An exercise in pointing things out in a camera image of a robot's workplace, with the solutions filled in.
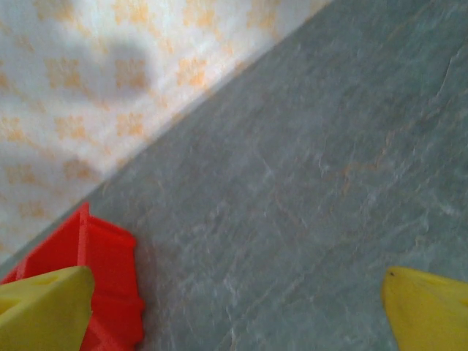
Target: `floor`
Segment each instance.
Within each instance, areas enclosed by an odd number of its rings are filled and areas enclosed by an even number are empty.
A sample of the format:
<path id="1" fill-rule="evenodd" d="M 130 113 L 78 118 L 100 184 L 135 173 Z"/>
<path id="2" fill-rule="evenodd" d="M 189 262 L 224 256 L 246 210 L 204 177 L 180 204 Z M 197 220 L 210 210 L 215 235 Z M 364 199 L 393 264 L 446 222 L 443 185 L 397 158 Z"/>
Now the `floor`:
<path id="1" fill-rule="evenodd" d="M 467 62 L 466 1 L 337 0 L 95 191 L 140 350 L 396 350 L 388 266 L 468 281 Z"/>

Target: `wall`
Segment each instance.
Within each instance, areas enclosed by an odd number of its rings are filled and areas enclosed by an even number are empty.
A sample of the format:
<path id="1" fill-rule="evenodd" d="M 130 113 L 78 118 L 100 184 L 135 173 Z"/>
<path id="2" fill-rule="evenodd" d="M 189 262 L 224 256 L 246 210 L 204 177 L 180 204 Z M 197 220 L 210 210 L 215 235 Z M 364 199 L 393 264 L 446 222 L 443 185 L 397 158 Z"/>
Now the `wall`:
<path id="1" fill-rule="evenodd" d="M 0 262 L 329 1 L 0 0 Z"/>

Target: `red plastic object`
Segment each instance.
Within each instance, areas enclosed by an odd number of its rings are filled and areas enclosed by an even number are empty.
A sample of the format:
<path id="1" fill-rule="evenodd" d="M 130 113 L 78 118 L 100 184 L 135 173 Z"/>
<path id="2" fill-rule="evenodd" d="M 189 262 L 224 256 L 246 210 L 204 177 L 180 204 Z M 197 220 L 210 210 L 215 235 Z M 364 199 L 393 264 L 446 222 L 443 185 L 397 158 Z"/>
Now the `red plastic object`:
<path id="1" fill-rule="evenodd" d="M 89 214 L 83 204 L 0 284 L 75 265 L 87 265 L 95 288 L 93 315 L 80 351 L 131 351 L 143 339 L 132 234 Z"/>

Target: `yellow plastic object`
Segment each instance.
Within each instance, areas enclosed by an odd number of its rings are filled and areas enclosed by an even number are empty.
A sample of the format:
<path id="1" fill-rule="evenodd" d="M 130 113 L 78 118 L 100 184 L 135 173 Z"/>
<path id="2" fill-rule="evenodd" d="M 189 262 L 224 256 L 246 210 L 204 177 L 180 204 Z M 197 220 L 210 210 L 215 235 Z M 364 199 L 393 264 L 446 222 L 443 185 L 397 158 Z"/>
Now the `yellow plastic object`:
<path id="1" fill-rule="evenodd" d="M 400 351 L 468 351 L 467 283 L 392 267 L 382 302 Z"/>
<path id="2" fill-rule="evenodd" d="M 0 285 L 0 350 L 78 351 L 91 317 L 93 291 L 87 267 Z"/>

